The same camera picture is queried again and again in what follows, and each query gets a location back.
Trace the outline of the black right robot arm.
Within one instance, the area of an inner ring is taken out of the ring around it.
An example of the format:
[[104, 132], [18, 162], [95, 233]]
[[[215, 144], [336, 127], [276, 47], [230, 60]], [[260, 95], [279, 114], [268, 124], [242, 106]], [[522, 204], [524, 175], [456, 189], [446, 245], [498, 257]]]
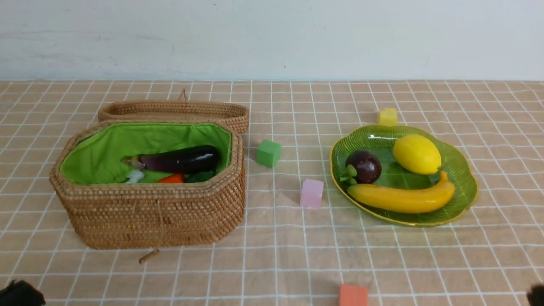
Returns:
[[533, 285], [526, 297], [529, 306], [544, 306], [544, 284]]

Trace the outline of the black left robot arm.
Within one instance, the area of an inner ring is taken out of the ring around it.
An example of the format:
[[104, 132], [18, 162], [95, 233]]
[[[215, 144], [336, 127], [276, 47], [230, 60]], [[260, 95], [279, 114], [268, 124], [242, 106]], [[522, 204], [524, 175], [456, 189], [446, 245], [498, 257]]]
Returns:
[[1, 306], [44, 306], [43, 293], [25, 280], [12, 280], [0, 291]]

